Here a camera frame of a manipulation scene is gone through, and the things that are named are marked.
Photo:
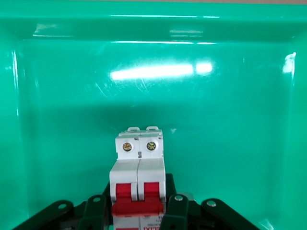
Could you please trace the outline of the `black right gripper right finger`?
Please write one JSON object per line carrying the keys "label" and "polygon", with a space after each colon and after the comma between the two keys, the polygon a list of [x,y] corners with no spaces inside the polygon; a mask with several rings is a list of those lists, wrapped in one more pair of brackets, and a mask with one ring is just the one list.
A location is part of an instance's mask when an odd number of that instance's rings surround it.
{"label": "black right gripper right finger", "polygon": [[178,173],[192,198],[166,175],[162,230],[285,230],[286,173]]}

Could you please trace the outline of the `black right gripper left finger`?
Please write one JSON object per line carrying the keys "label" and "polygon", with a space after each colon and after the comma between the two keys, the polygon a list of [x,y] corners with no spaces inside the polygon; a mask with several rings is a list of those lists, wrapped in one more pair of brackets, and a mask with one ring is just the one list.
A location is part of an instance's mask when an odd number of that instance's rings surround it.
{"label": "black right gripper left finger", "polygon": [[59,200],[45,207],[16,230],[107,230],[112,225],[110,184],[103,193],[93,195],[75,206]]}

